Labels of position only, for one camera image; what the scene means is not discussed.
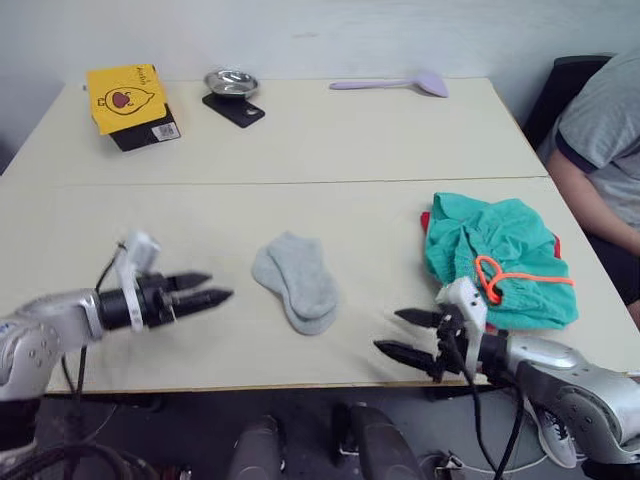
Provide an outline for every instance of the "person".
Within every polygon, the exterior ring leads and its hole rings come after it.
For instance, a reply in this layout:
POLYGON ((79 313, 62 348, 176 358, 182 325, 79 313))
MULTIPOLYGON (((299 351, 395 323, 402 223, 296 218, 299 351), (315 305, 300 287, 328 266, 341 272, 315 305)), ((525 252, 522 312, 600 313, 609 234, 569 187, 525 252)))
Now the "person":
POLYGON ((640 48, 589 79, 538 155, 640 329, 640 48))

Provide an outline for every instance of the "barcode label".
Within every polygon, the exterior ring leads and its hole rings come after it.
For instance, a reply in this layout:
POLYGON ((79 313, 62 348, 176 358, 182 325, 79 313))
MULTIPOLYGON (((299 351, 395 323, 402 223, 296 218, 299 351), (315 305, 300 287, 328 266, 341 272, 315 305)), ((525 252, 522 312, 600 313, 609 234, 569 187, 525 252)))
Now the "barcode label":
POLYGON ((151 131, 156 136, 159 142, 171 140, 172 138, 178 138, 180 136, 178 127, 176 127, 176 124, 174 122, 165 123, 164 125, 158 125, 157 127, 152 127, 151 131))

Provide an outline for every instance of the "metal bowl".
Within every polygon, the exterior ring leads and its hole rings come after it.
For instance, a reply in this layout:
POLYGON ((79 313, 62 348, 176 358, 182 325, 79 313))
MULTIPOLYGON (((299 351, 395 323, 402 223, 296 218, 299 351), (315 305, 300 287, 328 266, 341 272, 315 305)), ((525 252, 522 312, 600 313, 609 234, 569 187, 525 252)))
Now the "metal bowl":
POLYGON ((258 81, 248 73, 218 70, 208 73, 204 83, 216 95, 231 98, 249 98, 258 90, 258 81))

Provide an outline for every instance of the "cable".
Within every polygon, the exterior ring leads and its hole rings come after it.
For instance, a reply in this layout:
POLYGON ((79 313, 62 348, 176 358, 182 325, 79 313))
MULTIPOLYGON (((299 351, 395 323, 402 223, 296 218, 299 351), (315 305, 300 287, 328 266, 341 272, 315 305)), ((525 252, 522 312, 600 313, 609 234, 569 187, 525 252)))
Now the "cable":
MULTIPOLYGON (((102 284, 104 283, 104 280, 107 277, 107 274, 113 268, 113 264, 115 263, 116 258, 118 256, 118 252, 121 248, 125 248, 124 244, 118 243, 118 248, 116 252, 111 257, 111 260, 109 260, 109 263, 107 263, 107 265, 102 269, 102 272, 98 277, 98 281, 96 282, 96 286, 95 286, 96 293, 100 292, 100 288, 102 287, 102 284)), ((69 368, 67 365, 67 359, 65 355, 62 356, 61 362, 62 362, 62 371, 64 372, 64 376, 67 381, 69 391, 73 395, 73 402, 74 402, 73 408, 66 415, 67 424, 69 425, 69 430, 70 430, 69 436, 71 437, 72 441, 79 442, 79 441, 82 441, 83 439, 86 440, 86 438, 88 438, 88 437, 85 437, 85 433, 84 433, 84 430, 85 430, 84 429, 84 412, 82 411, 82 391, 84 389, 84 376, 85 376, 86 366, 87 366, 87 347, 83 346, 80 349, 80 364, 78 366, 78 382, 75 387, 73 385, 73 381, 71 380, 71 375, 69 374, 69 368)), ((106 422, 108 422, 111 419, 111 417, 113 416, 113 413, 115 413, 115 410, 114 412, 112 412, 111 415, 107 417, 107 420, 100 427, 100 429, 102 429, 104 425, 106 425, 106 422)), ((89 437, 92 437, 95 435, 97 435, 96 432, 89 435, 89 437)), ((69 460, 66 463, 65 469, 64 469, 65 480, 71 480, 73 478, 76 468, 78 467, 79 460, 80 460, 79 458, 75 458, 75 459, 69 460)))
POLYGON ((76 462, 83 457, 96 456, 102 459, 118 480, 132 480, 133 474, 125 461, 113 449, 95 444, 68 444, 54 447, 25 460, 8 472, 0 475, 0 480, 27 480, 35 474, 69 458, 76 462))
POLYGON ((64 373, 64 378, 67 381, 69 392, 71 392, 71 395, 75 396, 76 387, 73 385, 73 381, 71 380, 71 374, 69 373, 69 366, 67 365, 67 357, 63 355, 62 358, 60 359, 60 362, 62 363, 62 371, 64 373))
POLYGON ((118 411, 118 408, 120 408, 120 405, 114 405, 111 411, 109 412, 109 414, 104 419, 104 421, 100 424, 100 426, 96 428, 92 433, 84 437, 83 442, 91 442, 94 438, 96 438, 98 434, 102 431, 102 429, 107 425, 107 423, 109 423, 109 420, 111 420, 113 416, 116 414, 116 412, 118 411))
POLYGON ((147 480, 159 480, 158 472, 156 472, 151 465, 149 465, 144 459, 133 455, 132 453, 124 450, 118 450, 118 455, 126 461, 134 471, 138 472, 139 478, 145 478, 147 480))
POLYGON ((500 460, 500 465, 498 465, 498 470, 496 471, 496 474, 493 477, 493 480, 500 480, 502 478, 502 474, 505 468, 507 468, 507 463, 509 463, 509 459, 511 458, 511 453, 513 453, 513 447, 516 444, 518 435, 520 435, 520 428, 522 427, 522 420, 524 418, 524 395, 520 387, 518 387, 518 385, 514 383, 513 386, 516 389, 516 392, 518 394, 518 407, 516 410, 516 418, 513 420, 511 435, 509 435, 509 441, 507 442, 507 447, 504 449, 502 460, 500 460))
POLYGON ((451 354, 454 357, 454 360, 457 363, 457 367, 462 370, 462 374, 464 375, 465 380, 469 384, 471 388, 471 397, 473 398, 473 416, 475 419, 475 430, 476 430, 476 439, 478 441, 478 445, 480 446, 480 450, 482 451, 482 455, 484 455, 485 460, 491 466, 492 470, 495 472, 498 467, 496 467, 489 450, 487 450, 486 445, 484 444, 484 439, 482 438, 482 405, 480 403, 480 394, 478 393, 478 387, 476 383, 473 381, 473 377, 467 370, 467 367, 464 364, 464 359, 462 358, 462 354, 460 350, 458 350, 458 345, 456 344, 455 337, 453 332, 449 333, 447 338, 447 346, 451 354))
MULTIPOLYGON (((425 460, 429 460, 429 458, 430 457, 427 456, 427 457, 424 457, 422 460, 420 460, 420 463, 419 463, 420 468, 422 468, 422 466, 424 465, 425 460)), ((522 465, 520 467, 512 468, 510 470, 505 470, 504 472, 502 472, 502 474, 503 475, 511 475, 512 473, 523 472, 523 471, 528 470, 530 468, 537 467, 542 462, 544 462, 547 458, 549 458, 549 457, 547 457, 547 455, 543 455, 538 460, 535 460, 535 461, 533 461, 531 463, 527 463, 527 464, 522 465)), ((460 457, 456 456, 456 459, 460 463, 460 468, 462 468, 463 470, 469 470, 471 472, 476 472, 476 473, 484 473, 485 475, 494 475, 495 474, 495 472, 493 472, 492 470, 484 470, 482 468, 472 467, 471 465, 467 465, 462 460, 460 460, 460 457)))
POLYGON ((462 358, 462 354, 458 349, 458 345, 456 344, 455 335, 453 332, 448 333, 445 346, 448 347, 447 350, 452 354, 453 360, 457 364, 457 368, 462 371, 464 378, 471 387, 471 395, 473 397, 474 406, 476 438, 478 440, 478 445, 480 446, 480 450, 482 450, 482 454, 487 460, 487 463, 489 463, 489 465, 495 472, 495 475, 493 477, 494 480, 500 480, 506 469, 507 463, 509 463, 511 454, 513 453, 513 447, 515 446, 518 435, 520 434, 520 427, 522 426, 522 421, 524 419, 524 395, 522 393, 522 390, 520 390, 520 388, 514 381, 512 381, 512 379, 509 379, 511 385, 516 389, 516 392, 518 394, 518 406, 516 410, 516 417, 513 422, 513 427, 511 428, 511 434, 509 435, 509 441, 507 442, 507 446, 502 455, 502 459, 500 460, 500 465, 498 465, 498 467, 496 468, 495 463, 493 462, 493 459, 491 458, 491 455, 489 454, 482 438, 482 410, 480 405, 480 395, 478 394, 478 389, 475 385, 475 382, 473 381, 473 377, 465 366, 464 359, 462 358))

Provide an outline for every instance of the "white table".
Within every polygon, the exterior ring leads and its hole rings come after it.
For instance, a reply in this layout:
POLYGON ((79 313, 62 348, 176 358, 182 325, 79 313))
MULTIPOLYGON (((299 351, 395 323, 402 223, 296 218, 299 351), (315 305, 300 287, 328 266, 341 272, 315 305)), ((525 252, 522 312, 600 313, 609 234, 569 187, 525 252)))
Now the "white table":
MULTIPOLYGON (((252 101, 267 116, 242 130, 201 104, 200 83, 170 83, 183 138, 129 153, 98 136, 86 94, 66 87, 0 177, 0 305, 92 286, 115 242, 140 228, 163 246, 160 271, 208 271, 236 293, 177 325, 93 345, 88 391, 424 383, 371 343, 435 347, 392 314, 433 306, 438 290, 420 212, 437 191, 519 197, 562 239, 577 282, 581 318, 540 334, 605 367, 640 367, 626 308, 488 80, 448 80, 446 100, 327 84, 264 82, 252 101), (250 275, 258 248, 285 230, 321 239, 340 286, 339 317, 318 337, 295 333, 250 275)), ((50 390, 64 389, 57 371, 50 390)))
MULTIPOLYGON (((433 306, 419 217, 437 191, 488 201, 519 197, 563 242, 581 318, 542 334, 619 371, 640 367, 640 335, 549 179, 303 185, 78 186, 0 189, 0 304, 91 286, 129 228, 161 242, 160 271, 211 272, 235 296, 216 310, 89 349, 88 391, 213 390, 425 383, 375 339, 434 347, 392 312, 433 306), (251 277, 258 248, 284 230, 321 238, 341 293, 336 323, 305 337, 251 277)), ((64 389, 56 372, 50 390, 64 389)))
POLYGON ((100 137, 88 96, 67 86, 0 185, 360 182, 546 176, 487 79, 447 80, 447 99, 411 89, 332 91, 265 81, 267 115, 240 129, 202 104, 201 82, 167 83, 183 137, 122 153, 100 137))

